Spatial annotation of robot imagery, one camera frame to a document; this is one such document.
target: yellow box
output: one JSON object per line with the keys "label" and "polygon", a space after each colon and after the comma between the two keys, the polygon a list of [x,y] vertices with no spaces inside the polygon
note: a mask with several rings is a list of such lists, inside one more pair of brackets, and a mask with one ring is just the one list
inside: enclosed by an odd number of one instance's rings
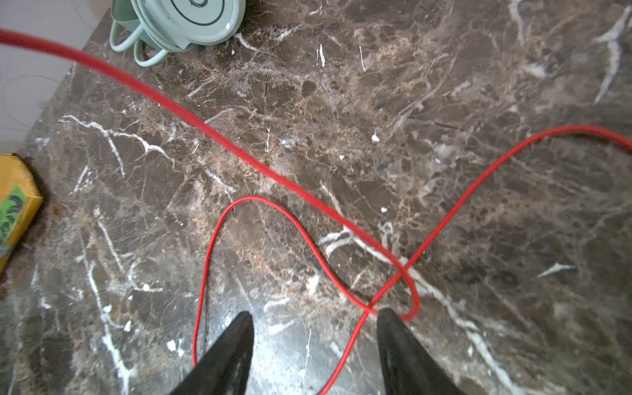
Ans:
{"label": "yellow box", "polygon": [[0,156],[0,273],[41,205],[42,196],[20,158]]}

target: brown marble countertop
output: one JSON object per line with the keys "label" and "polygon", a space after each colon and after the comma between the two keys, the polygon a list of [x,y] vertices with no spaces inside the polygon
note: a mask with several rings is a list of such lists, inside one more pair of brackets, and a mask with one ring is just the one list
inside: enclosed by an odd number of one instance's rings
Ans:
{"label": "brown marble countertop", "polygon": [[[249,1],[240,33],[139,68],[280,174],[409,257],[526,137],[588,123],[632,136],[632,6],[574,0]],[[73,66],[20,155],[47,203],[0,289],[0,388],[167,394],[191,369],[206,246],[244,195],[287,207],[363,300],[394,273],[356,238],[163,108]],[[470,395],[627,394],[632,161],[546,139],[504,165],[414,266],[410,324]],[[256,203],[213,256],[200,347],[241,310],[250,394],[314,394],[361,311],[297,230]],[[380,306],[409,309],[398,284]],[[384,393],[375,320],[331,394]]]}

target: stacked cups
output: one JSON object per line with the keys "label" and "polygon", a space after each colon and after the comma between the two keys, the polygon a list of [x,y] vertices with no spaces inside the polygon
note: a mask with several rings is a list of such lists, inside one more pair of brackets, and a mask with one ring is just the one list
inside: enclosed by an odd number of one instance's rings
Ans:
{"label": "stacked cups", "polygon": [[[239,29],[245,8],[245,0],[112,0],[110,46],[117,52],[134,46],[136,63],[152,66],[170,52],[228,40]],[[120,27],[131,34],[115,44]],[[141,42],[159,52],[141,60]]]}

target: red cord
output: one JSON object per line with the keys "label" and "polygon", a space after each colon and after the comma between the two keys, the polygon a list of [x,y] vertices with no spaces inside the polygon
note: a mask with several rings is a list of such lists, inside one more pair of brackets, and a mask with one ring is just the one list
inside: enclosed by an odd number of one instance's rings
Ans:
{"label": "red cord", "polygon": [[274,181],[278,182],[279,184],[295,192],[297,195],[305,199],[305,201],[308,202],[310,205],[320,210],[324,214],[327,214],[329,217],[333,218],[340,224],[349,228],[358,237],[366,241],[371,247],[373,247],[374,249],[376,249],[377,251],[385,255],[393,263],[393,265],[398,268],[398,273],[395,276],[393,276],[384,285],[384,287],[382,287],[382,289],[380,289],[380,291],[374,296],[374,298],[371,300],[371,302],[367,306],[367,305],[364,305],[362,302],[358,301],[353,295],[351,295],[351,293],[346,288],[344,288],[344,286],[335,277],[335,275],[333,274],[329,266],[325,263],[324,259],[318,252],[316,246],[313,244],[313,242],[309,238],[309,235],[307,235],[307,232],[305,231],[305,229],[303,229],[301,224],[282,207],[271,202],[270,200],[267,200],[261,197],[244,197],[235,201],[235,203],[231,204],[220,217],[219,222],[215,228],[215,231],[213,232],[213,236],[209,245],[209,251],[208,251],[207,258],[205,261],[205,266],[204,266],[204,276],[202,278],[202,289],[200,291],[200,302],[198,305],[198,314],[197,314],[197,318],[195,322],[195,332],[193,333],[193,363],[194,364],[197,363],[197,351],[196,351],[197,336],[198,336],[198,330],[200,327],[202,304],[204,302],[204,293],[205,293],[206,282],[207,282],[207,277],[209,273],[210,256],[212,253],[215,240],[217,238],[217,234],[219,233],[219,229],[221,227],[223,220],[226,218],[226,216],[228,215],[228,212],[233,207],[235,207],[236,205],[246,200],[258,200],[260,202],[271,205],[275,209],[281,211],[299,229],[304,239],[310,245],[310,248],[316,255],[316,258],[320,262],[322,268],[325,270],[327,275],[332,279],[332,281],[334,281],[336,286],[343,293],[345,293],[345,295],[349,299],[351,299],[353,303],[355,303],[356,305],[358,305],[360,308],[364,310],[364,314],[360,318],[360,321],[358,321],[358,324],[356,325],[353,331],[353,334],[351,335],[351,339],[349,340],[349,343],[347,344],[347,347],[344,350],[344,353],[343,353],[342,358],[340,359],[340,362],[338,363],[334,373],[331,375],[331,378],[329,379],[329,381],[327,381],[327,384],[319,392],[320,395],[326,394],[335,383],[338,375],[340,374],[340,371],[342,370],[346,362],[347,357],[349,356],[349,353],[351,352],[351,349],[353,348],[353,345],[355,344],[356,339],[358,338],[358,335],[360,334],[360,329],[362,328],[362,325],[364,325],[364,322],[367,320],[367,317],[369,314],[371,313],[375,314],[375,310],[373,310],[373,306],[375,306],[375,304],[393,286],[393,284],[395,284],[402,277],[404,278],[408,287],[410,288],[411,296],[413,298],[413,306],[411,308],[411,311],[407,314],[402,315],[401,318],[403,320],[411,320],[417,315],[417,312],[419,311],[419,307],[420,307],[420,300],[419,300],[419,295],[417,293],[417,289],[415,287],[415,283],[412,280],[412,278],[408,275],[408,268],[410,268],[417,261],[417,259],[419,259],[419,257],[423,254],[426,248],[428,248],[431,242],[435,240],[435,238],[439,235],[439,233],[443,230],[443,228],[448,224],[448,222],[452,219],[452,217],[454,217],[454,215],[461,208],[461,206],[463,206],[463,204],[470,197],[470,195],[501,164],[505,163],[510,157],[518,153],[520,150],[522,150],[526,146],[533,144],[536,141],[543,139],[544,137],[558,135],[561,133],[589,133],[589,134],[598,135],[608,140],[617,142],[621,144],[623,147],[625,147],[628,151],[632,151],[632,142],[630,140],[628,140],[627,138],[617,133],[614,133],[604,128],[600,128],[598,126],[585,126],[585,125],[563,126],[561,128],[555,128],[549,131],[545,131],[528,138],[524,142],[521,142],[517,146],[513,147],[509,152],[504,154],[498,160],[496,160],[491,166],[489,166],[483,172],[483,174],[481,174],[470,185],[470,187],[465,191],[463,196],[456,202],[454,207],[441,220],[439,225],[431,232],[430,236],[426,238],[426,240],[422,243],[419,249],[415,252],[415,254],[413,254],[410,260],[403,267],[401,263],[397,260],[397,258],[390,251],[386,250],[386,248],[384,248],[380,243],[378,243],[375,239],[369,236],[366,232],[362,231],[358,226],[353,224],[350,220],[338,214],[334,209],[330,208],[325,203],[318,200],[315,196],[311,195],[309,192],[305,191],[300,186],[294,184],[292,181],[281,176],[280,174],[277,174],[274,171],[270,170],[268,167],[260,163],[250,154],[246,153],[244,150],[236,146],[233,142],[223,137],[221,134],[215,131],[215,129],[206,125],[201,119],[197,118],[192,112],[187,111],[186,109],[182,108],[173,100],[170,100],[167,97],[161,95],[156,90],[150,88],[148,85],[142,83],[141,81],[137,80],[131,75],[126,74],[125,72],[115,68],[114,66],[111,66],[110,64],[103,62],[102,60],[93,58],[92,56],[89,56],[88,54],[85,54],[74,48],[71,48],[71,47],[68,47],[63,44],[59,44],[53,41],[40,39],[38,37],[33,37],[30,35],[26,35],[26,34],[22,34],[18,32],[12,32],[11,30],[0,29],[0,43],[7,44],[10,46],[33,49],[35,51],[53,54],[53,55],[60,56],[62,58],[77,61],[79,63],[84,64],[85,66],[88,66],[89,68],[92,68],[107,76],[110,76],[111,78],[122,83],[123,85],[126,85],[127,87],[130,87],[131,89],[136,90],[137,92],[148,97],[149,99],[152,99],[156,103],[160,104],[161,106],[165,107],[166,109],[180,116],[190,125],[195,126],[200,131],[204,132],[211,139],[223,145],[226,149],[228,149],[234,155],[238,156],[240,159],[242,159],[243,161],[245,161],[246,163],[248,163],[255,169],[259,170],[264,175],[268,176],[269,178],[272,178]]}

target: mug handle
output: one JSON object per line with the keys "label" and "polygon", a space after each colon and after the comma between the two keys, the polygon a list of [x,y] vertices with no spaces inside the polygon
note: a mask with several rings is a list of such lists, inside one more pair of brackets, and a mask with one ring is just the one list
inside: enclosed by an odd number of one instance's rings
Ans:
{"label": "mug handle", "polygon": [[143,26],[139,25],[122,43],[115,44],[114,41],[119,35],[119,26],[121,25],[117,21],[112,21],[112,28],[110,29],[110,47],[112,47],[112,50],[116,52],[123,52],[127,48],[131,47],[131,45],[138,40],[140,35],[143,34]]}
{"label": "mug handle", "polygon": [[134,43],[134,60],[141,67],[149,67],[149,66],[155,65],[156,63],[161,61],[168,53],[169,51],[167,51],[166,49],[161,49],[161,51],[158,52],[156,55],[154,55],[152,58],[142,61],[140,60],[140,56],[139,56],[140,55],[140,40],[137,40]]}

